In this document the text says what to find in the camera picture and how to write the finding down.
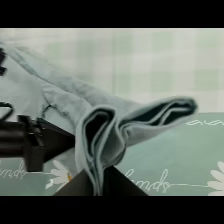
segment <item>green gingham pattern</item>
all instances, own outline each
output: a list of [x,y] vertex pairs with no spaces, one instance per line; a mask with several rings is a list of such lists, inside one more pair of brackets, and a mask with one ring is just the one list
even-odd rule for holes
[[0,29],[0,39],[138,102],[193,96],[224,111],[224,29]]

